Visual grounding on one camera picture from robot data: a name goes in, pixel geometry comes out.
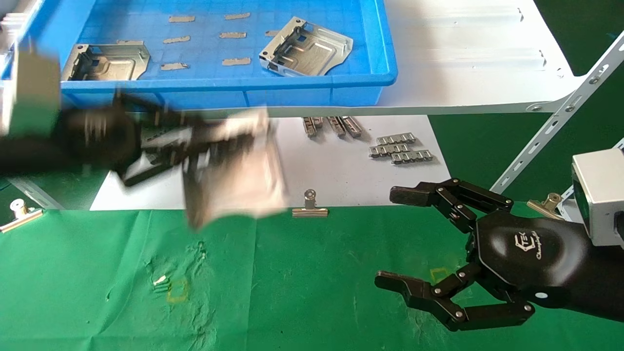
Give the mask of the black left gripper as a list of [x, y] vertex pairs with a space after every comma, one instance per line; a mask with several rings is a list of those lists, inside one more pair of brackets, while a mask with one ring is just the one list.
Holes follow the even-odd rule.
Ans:
[[[169, 146], [147, 146], [142, 133], [148, 129], [185, 129], [190, 137]], [[0, 175], [80, 171], [83, 166], [125, 171], [143, 154], [150, 167], [122, 173], [125, 187], [136, 186], [177, 166], [199, 168], [200, 158], [219, 163], [254, 146], [254, 118], [207, 120], [195, 113], [171, 110], [127, 93], [116, 93], [115, 108], [60, 111], [48, 136], [28, 133], [2, 136]]]

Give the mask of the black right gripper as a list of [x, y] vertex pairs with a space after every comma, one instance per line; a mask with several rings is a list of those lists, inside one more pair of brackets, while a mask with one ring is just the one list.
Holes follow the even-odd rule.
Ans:
[[[462, 233], [475, 230], [482, 266], [469, 263], [434, 285], [387, 271], [374, 279], [376, 287], [400, 294], [408, 308], [430, 313], [449, 331], [522, 325], [535, 313], [528, 301], [622, 322], [623, 249], [593, 245], [583, 224], [517, 217], [509, 213], [512, 199], [459, 178], [394, 186], [390, 202], [434, 207]], [[472, 208], [487, 215], [477, 220]], [[500, 304], [464, 308], [452, 301], [484, 281]]]

